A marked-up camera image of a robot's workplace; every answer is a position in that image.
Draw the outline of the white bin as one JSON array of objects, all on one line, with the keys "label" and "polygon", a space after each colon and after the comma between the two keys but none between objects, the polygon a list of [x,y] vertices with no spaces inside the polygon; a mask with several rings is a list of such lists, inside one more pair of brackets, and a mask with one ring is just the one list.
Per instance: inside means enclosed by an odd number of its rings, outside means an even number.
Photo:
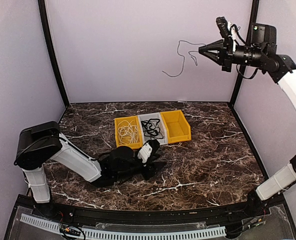
[{"label": "white bin", "polygon": [[168,144],[167,130],[159,112],[139,114],[138,120],[143,143],[158,140],[161,146]]}]

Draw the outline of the yellow bin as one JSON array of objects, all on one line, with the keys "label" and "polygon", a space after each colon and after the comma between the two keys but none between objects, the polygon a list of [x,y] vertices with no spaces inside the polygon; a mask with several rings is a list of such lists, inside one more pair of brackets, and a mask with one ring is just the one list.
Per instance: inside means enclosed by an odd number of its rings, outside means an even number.
[{"label": "yellow bin", "polygon": [[168,144],[191,140],[191,127],[181,110],[160,112],[167,130]]},{"label": "yellow bin", "polygon": [[137,150],[143,146],[138,116],[118,117],[114,119],[116,146],[126,146]]}]

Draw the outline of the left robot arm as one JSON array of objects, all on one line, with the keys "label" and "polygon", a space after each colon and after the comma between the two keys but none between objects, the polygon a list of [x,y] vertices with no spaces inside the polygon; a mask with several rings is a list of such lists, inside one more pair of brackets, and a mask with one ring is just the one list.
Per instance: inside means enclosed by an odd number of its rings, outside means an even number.
[{"label": "left robot arm", "polygon": [[158,161],[159,147],[159,142],[153,139],[137,151],[119,146],[92,158],[61,133],[57,122],[49,121],[20,132],[13,164],[23,171],[39,210],[46,217],[54,218],[58,214],[58,206],[51,201],[43,168],[47,160],[66,166],[95,187],[105,188],[135,175],[142,175],[146,181],[151,179],[166,165],[166,162]]}]

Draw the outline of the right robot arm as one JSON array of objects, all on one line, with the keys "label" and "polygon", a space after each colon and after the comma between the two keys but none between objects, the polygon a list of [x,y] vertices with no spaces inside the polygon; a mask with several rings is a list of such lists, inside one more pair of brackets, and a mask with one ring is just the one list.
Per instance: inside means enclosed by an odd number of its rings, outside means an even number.
[{"label": "right robot arm", "polygon": [[[224,17],[218,17],[216,24],[221,39],[200,47],[199,54],[220,65],[225,72],[230,72],[236,65],[254,67],[255,72],[268,74],[296,111],[296,64],[290,56],[277,53],[277,29],[272,25],[254,23],[251,25],[250,42],[239,44],[236,37],[240,34],[235,24]],[[249,193],[250,200],[243,205],[243,213],[248,217],[255,216],[262,209],[262,202],[294,184],[296,155]]]}]

